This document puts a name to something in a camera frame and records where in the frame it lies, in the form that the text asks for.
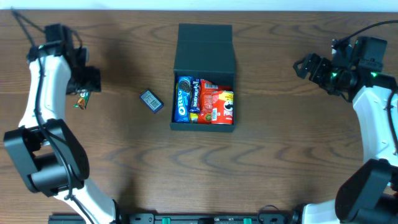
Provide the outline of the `blue Oreo cookie pack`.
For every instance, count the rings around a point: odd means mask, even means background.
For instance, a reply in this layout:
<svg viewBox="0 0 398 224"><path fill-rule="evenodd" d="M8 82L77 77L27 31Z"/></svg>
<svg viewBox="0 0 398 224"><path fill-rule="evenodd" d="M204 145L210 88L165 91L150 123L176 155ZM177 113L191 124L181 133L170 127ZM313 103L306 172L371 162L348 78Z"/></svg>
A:
<svg viewBox="0 0 398 224"><path fill-rule="evenodd" d="M189 122L189 109L192 90L193 77L177 77L176 101L174 111L174 121L176 123Z"/></svg>

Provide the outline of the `purple Dairy Milk bar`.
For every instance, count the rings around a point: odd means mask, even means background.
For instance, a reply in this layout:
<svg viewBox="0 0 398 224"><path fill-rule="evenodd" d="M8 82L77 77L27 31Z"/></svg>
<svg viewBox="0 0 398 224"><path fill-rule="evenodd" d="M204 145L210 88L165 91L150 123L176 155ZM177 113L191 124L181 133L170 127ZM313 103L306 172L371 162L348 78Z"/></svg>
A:
<svg viewBox="0 0 398 224"><path fill-rule="evenodd" d="M190 112L199 113L200 112L200 91L201 84L200 79L193 79L192 81L192 97L190 100Z"/></svg>

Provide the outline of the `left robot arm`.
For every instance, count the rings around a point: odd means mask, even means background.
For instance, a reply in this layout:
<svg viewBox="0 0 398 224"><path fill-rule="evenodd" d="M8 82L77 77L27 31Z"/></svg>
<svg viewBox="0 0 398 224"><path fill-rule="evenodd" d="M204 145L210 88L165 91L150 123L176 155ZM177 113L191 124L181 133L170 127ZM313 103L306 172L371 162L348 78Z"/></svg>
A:
<svg viewBox="0 0 398 224"><path fill-rule="evenodd" d="M25 113L4 146L32 193L61 200L85 223L119 223L117 203L89 178L83 146L65 122L65 98L101 91L99 69L87 66L88 49L75 47L77 33L62 24L44 28L45 43L27 55L31 84Z"/></svg>

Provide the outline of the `black gift box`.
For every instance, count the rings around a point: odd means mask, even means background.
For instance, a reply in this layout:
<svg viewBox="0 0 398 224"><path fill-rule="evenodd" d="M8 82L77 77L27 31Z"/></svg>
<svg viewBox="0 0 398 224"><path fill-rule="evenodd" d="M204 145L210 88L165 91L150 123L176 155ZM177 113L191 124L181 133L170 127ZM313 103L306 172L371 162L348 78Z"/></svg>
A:
<svg viewBox="0 0 398 224"><path fill-rule="evenodd" d="M176 123L177 78L202 78L215 85L236 90L236 58L233 47L233 26L210 24L179 24L174 61L174 84L170 128L174 131L232 133L235 124Z"/></svg>

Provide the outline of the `KitKat chocolate bar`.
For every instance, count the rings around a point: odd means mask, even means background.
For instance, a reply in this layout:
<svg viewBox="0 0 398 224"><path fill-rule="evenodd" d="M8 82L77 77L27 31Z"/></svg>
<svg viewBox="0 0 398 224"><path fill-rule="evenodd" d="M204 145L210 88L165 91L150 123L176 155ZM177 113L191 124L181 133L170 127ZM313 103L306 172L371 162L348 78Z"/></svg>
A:
<svg viewBox="0 0 398 224"><path fill-rule="evenodd" d="M82 110L85 110L88 104L88 101L90 99L91 92L90 91L84 91L79 94L79 98L77 102L74 104L75 108L80 108Z"/></svg>

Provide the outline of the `red snack bag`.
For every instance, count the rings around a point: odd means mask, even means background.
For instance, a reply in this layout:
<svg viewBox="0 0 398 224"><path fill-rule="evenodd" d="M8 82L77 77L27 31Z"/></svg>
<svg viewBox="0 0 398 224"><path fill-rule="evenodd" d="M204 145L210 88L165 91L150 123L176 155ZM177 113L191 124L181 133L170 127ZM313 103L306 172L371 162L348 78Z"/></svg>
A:
<svg viewBox="0 0 398 224"><path fill-rule="evenodd" d="M230 86L215 85L208 80L201 79L200 92L200 113L198 115L198 124L210 124L211 112L213 108L212 93L216 91L231 91Z"/></svg>

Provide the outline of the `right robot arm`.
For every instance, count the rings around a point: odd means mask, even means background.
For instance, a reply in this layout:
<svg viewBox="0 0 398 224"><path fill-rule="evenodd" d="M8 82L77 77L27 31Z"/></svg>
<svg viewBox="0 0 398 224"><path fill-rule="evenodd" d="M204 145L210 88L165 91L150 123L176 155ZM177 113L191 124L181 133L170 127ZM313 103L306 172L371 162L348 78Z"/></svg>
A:
<svg viewBox="0 0 398 224"><path fill-rule="evenodd" d="M293 64L299 78L353 105L364 164L335 199L296 209L291 223L397 223L397 82L382 73L386 47L374 37L334 40L331 60L310 53Z"/></svg>

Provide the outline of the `small dark blue packet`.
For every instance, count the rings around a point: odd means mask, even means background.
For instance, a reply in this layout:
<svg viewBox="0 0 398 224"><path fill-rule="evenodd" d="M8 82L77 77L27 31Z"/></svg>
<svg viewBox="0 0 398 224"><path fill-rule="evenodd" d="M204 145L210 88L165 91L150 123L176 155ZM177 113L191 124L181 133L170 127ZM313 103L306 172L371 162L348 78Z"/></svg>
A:
<svg viewBox="0 0 398 224"><path fill-rule="evenodd" d="M139 98L154 114L164 107L164 103L150 89L144 90Z"/></svg>

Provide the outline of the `red Pringles can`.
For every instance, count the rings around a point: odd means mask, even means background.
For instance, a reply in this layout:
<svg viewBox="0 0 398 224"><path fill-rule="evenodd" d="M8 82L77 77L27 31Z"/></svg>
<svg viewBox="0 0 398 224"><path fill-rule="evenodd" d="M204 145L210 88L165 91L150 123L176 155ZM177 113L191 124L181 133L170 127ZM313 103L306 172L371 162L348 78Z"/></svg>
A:
<svg viewBox="0 0 398 224"><path fill-rule="evenodd" d="M212 93L211 124L233 124L234 93L215 91Z"/></svg>

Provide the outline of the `yellow snack bag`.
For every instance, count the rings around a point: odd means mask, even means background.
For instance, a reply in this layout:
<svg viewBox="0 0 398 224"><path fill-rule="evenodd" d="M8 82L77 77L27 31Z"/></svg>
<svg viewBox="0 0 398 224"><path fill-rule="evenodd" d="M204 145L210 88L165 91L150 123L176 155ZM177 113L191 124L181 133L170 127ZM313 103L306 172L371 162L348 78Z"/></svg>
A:
<svg viewBox="0 0 398 224"><path fill-rule="evenodd" d="M197 124L198 122L198 113L190 113L190 122Z"/></svg>

